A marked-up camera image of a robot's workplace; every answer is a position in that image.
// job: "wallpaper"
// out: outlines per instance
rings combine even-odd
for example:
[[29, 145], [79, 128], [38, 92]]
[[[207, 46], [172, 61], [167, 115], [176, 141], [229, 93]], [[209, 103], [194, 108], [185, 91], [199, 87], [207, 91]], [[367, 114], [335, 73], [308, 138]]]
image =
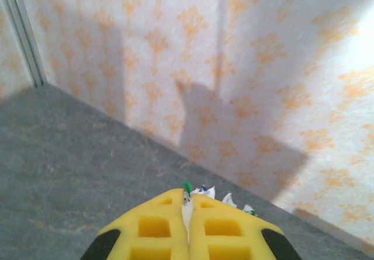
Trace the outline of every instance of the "wallpaper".
[[374, 0], [25, 3], [50, 83], [374, 255]]
[[33, 86], [12, 18], [0, 0], [0, 103]]

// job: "green paper scrap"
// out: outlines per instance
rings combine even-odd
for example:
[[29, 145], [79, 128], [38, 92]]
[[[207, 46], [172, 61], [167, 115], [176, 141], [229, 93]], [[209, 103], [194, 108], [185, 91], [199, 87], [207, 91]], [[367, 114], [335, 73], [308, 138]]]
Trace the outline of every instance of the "green paper scrap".
[[189, 197], [191, 197], [192, 185], [187, 180], [185, 180], [185, 189]]

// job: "yellow sponge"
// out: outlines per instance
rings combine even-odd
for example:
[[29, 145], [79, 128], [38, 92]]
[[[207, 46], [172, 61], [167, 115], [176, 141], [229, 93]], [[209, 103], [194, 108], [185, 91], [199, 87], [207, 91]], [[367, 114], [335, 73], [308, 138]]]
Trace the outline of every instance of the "yellow sponge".
[[103, 228], [81, 260], [301, 260], [275, 225], [192, 195], [189, 243], [183, 189], [167, 191]]

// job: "floor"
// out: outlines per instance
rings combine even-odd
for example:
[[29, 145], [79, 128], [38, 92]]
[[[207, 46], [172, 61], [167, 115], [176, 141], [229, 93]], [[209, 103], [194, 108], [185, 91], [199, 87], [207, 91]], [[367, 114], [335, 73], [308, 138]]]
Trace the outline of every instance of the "floor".
[[279, 226], [303, 260], [370, 259], [52, 86], [0, 105], [0, 258], [79, 259], [96, 233], [171, 188], [215, 185]]

